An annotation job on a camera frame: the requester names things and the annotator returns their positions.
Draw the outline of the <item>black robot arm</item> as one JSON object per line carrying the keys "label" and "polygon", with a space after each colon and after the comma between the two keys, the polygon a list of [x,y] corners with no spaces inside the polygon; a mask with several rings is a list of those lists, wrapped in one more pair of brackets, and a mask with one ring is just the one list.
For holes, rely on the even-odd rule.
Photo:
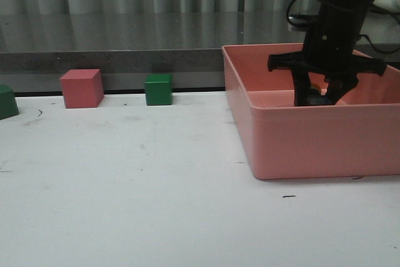
{"label": "black robot arm", "polygon": [[267,67],[288,69],[294,83],[295,106],[335,105],[358,85],[358,74],[382,76],[380,59],[353,53],[374,0],[318,0],[317,16],[308,22],[302,49],[272,54]]}

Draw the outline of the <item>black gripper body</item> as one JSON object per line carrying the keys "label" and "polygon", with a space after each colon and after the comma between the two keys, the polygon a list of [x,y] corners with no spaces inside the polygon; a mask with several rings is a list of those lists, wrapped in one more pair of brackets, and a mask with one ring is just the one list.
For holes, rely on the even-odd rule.
{"label": "black gripper body", "polygon": [[353,53],[367,11],[363,5],[342,8],[322,4],[306,32],[302,50],[270,55],[268,70],[312,72],[327,79],[350,79],[359,73],[382,76],[386,70],[384,61]]}

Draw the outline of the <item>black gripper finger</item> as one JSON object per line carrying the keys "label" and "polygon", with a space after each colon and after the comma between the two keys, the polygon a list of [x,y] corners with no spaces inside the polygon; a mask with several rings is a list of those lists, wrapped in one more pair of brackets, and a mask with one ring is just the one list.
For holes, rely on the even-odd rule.
{"label": "black gripper finger", "polygon": [[309,106],[308,96],[310,93],[311,82],[308,72],[293,69],[291,74],[294,83],[294,105]]}
{"label": "black gripper finger", "polygon": [[324,103],[327,105],[335,105],[346,93],[358,85],[357,76],[325,77],[324,80],[328,83],[324,95]]}

